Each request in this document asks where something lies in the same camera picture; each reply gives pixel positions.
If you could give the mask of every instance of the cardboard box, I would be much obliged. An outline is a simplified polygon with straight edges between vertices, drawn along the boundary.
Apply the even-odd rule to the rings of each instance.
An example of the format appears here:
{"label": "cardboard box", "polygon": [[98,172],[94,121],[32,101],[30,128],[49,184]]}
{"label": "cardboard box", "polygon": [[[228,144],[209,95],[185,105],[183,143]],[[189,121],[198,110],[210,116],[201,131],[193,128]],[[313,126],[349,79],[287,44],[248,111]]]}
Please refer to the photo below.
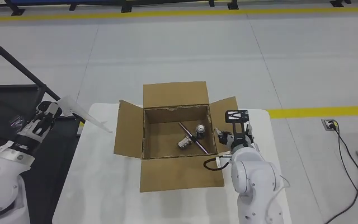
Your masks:
{"label": "cardboard box", "polygon": [[[214,128],[232,130],[224,116],[237,109],[235,97],[210,104],[206,82],[144,85],[143,108],[120,100],[114,153],[142,159],[140,192],[224,186],[222,172],[203,163],[228,151]],[[178,122],[192,134],[198,124],[205,125],[199,141],[208,155],[194,143],[178,148],[185,136]]]}

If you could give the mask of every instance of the wire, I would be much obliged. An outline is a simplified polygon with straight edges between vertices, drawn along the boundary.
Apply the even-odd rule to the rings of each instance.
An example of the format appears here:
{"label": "wire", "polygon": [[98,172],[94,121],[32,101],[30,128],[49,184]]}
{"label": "wire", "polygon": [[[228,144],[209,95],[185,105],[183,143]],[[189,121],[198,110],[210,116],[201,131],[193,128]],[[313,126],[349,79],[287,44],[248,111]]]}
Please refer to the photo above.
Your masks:
{"label": "wire", "polygon": [[333,128],[333,129],[336,131],[337,135],[338,135],[338,149],[339,149],[339,151],[340,151],[341,161],[342,161],[342,163],[343,163],[343,167],[344,167],[344,169],[345,169],[345,172],[346,172],[346,174],[347,174],[349,180],[351,181],[353,187],[356,189],[356,196],[355,196],[353,202],[352,202],[346,209],[344,209],[342,212],[340,212],[340,213],[336,214],[335,216],[333,216],[332,218],[330,218],[330,219],[329,219],[327,222],[325,222],[324,224],[329,224],[329,223],[332,222],[335,218],[337,218],[337,217],[340,216],[341,214],[347,212],[351,207],[353,207],[353,205],[356,203],[357,198],[358,198],[358,189],[357,189],[356,185],[353,183],[352,178],[351,178],[351,176],[349,175],[349,173],[348,173],[348,171],[347,171],[345,162],[344,162],[343,157],[342,157],[341,141],[342,141],[343,144],[345,145],[346,150],[347,150],[347,153],[348,153],[349,157],[351,158],[351,160],[353,161],[353,163],[356,165],[357,169],[358,169],[358,165],[357,165],[357,163],[355,162],[355,160],[353,159],[351,153],[349,152],[349,149],[348,149],[348,147],[347,147],[347,144],[345,143],[345,141],[343,141],[343,139],[342,139],[342,137],[341,137],[340,125],[338,124],[338,122],[337,122],[336,120],[333,120],[332,122],[335,122],[335,123],[337,124],[337,127],[338,127],[338,131],[337,131],[337,128],[336,128],[336,126],[335,126],[334,123],[333,123],[333,125],[330,125],[330,127]]}
{"label": "wire", "polygon": [[284,178],[283,176],[280,175],[280,177],[281,177],[282,179],[286,180],[286,182],[289,184],[289,185],[287,186],[287,188],[290,188],[290,187],[291,187],[290,182],[289,182],[286,178]]}
{"label": "wire", "polygon": [[272,198],[269,200],[268,204],[267,204],[267,207],[266,207],[266,212],[265,212],[265,220],[266,220],[266,223],[270,224],[271,222],[268,221],[268,218],[269,218],[269,210],[270,210],[270,207],[273,203],[273,201],[277,198],[277,196],[280,194],[280,192],[283,190],[283,189],[286,189],[286,188],[290,188],[291,187],[291,184],[290,182],[284,178],[283,176],[280,175],[280,177],[284,180],[286,180],[286,182],[288,183],[288,186],[283,186],[282,188],[280,188],[280,190],[274,195],[272,196]]}
{"label": "wire", "polygon": [[212,162],[212,161],[215,161],[216,160],[216,157],[214,158],[210,158],[208,160],[206,160],[203,165],[205,168],[207,168],[208,170],[211,170],[211,171],[219,171],[219,170],[223,170],[225,167],[227,167],[229,165],[229,162],[227,162],[224,166],[222,167],[219,167],[219,168],[210,168],[208,167],[206,164],[208,164],[209,162]]}

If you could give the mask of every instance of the metal can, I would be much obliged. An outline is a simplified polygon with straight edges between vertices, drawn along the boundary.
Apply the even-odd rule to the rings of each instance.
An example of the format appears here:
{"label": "metal can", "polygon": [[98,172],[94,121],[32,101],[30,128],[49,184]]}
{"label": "metal can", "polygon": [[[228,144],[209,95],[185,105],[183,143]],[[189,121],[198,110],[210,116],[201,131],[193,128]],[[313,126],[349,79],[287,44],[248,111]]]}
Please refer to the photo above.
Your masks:
{"label": "metal can", "polygon": [[204,132],[205,132],[205,126],[202,124],[199,124],[198,126],[196,126],[195,129],[195,137],[196,139],[203,139],[204,138]]}
{"label": "metal can", "polygon": [[178,142],[179,148],[182,150],[192,143],[192,140],[188,135],[185,135],[184,139]]}

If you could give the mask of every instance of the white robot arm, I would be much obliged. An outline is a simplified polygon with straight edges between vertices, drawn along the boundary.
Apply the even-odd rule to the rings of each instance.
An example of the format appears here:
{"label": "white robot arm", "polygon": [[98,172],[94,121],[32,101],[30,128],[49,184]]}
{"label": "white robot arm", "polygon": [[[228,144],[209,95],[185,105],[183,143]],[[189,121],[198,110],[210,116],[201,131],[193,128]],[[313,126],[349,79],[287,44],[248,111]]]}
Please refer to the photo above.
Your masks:
{"label": "white robot arm", "polygon": [[[244,123],[249,122],[248,111],[227,111],[227,123],[233,124],[233,133],[220,131],[216,128],[219,142],[230,149],[230,154],[220,157],[229,161],[222,170],[231,164],[231,178],[235,191],[239,193],[237,199],[240,224],[284,224],[282,209],[276,201],[276,196],[282,189],[281,176],[274,164],[267,162],[261,156],[257,145],[253,142],[252,127]],[[236,132],[236,124],[241,125],[243,132]]]}
{"label": "white robot arm", "polygon": [[14,142],[0,149],[0,223],[30,224],[26,192],[20,173],[31,168],[34,154],[61,115],[54,102],[43,101],[33,119],[17,133]]}

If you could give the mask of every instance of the floor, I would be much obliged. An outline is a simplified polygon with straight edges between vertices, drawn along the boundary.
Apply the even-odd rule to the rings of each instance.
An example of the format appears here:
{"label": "floor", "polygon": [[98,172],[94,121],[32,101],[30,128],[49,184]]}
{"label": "floor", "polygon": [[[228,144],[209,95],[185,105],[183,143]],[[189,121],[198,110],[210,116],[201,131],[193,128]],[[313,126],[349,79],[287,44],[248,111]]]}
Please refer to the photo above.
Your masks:
{"label": "floor", "polygon": [[[119,99],[142,104],[143,84],[178,81],[206,81],[210,101],[236,96],[240,108],[358,105],[353,13],[2,22],[0,30],[6,50],[86,110]],[[31,83],[2,58],[0,71],[0,84]],[[335,119],[354,152],[358,118]],[[335,133],[320,118],[271,122],[293,223],[323,223],[347,207],[355,191]],[[354,165],[348,170],[358,182]],[[356,223],[357,212],[331,223]]]}

